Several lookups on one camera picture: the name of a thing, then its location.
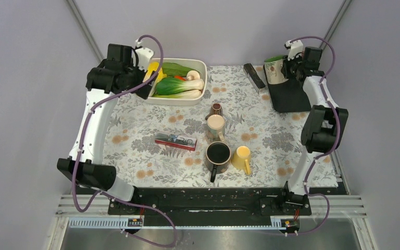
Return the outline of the cream christmas mug green inside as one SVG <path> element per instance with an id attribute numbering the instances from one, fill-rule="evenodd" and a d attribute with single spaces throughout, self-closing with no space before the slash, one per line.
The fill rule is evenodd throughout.
<path id="1" fill-rule="evenodd" d="M 281 72 L 283 57 L 283 55 L 278 55 L 264 61 L 264 72 L 268 84 L 275 85 L 287 81 L 287 78 Z"/>

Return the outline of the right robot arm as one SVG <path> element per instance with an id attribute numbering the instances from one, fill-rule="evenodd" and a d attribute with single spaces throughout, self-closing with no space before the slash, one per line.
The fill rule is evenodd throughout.
<path id="1" fill-rule="evenodd" d="M 304 47 L 298 41 L 285 47 L 281 72 L 296 79 L 307 95 L 311 110 L 301 132 L 302 155 L 293 175 L 286 181 L 277 198 L 280 212 L 290 215 L 308 203 L 310 182 L 317 160 L 339 147 L 348 110 L 340 108 L 327 87 L 324 72 L 319 70 L 322 49 Z"/>

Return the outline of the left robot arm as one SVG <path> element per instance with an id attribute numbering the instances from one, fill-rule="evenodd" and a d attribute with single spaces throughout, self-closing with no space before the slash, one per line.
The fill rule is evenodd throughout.
<path id="1" fill-rule="evenodd" d="M 57 169 L 77 186 L 102 191 L 121 199 L 128 214 L 139 211 L 141 201 L 134 187 L 117 177 L 114 166 L 104 165 L 103 148 L 109 120 L 122 92 L 135 92 L 142 84 L 154 52 L 146 47 L 109 44 L 107 58 L 87 74 L 85 110 L 80 129 L 67 158 L 60 158 Z"/>

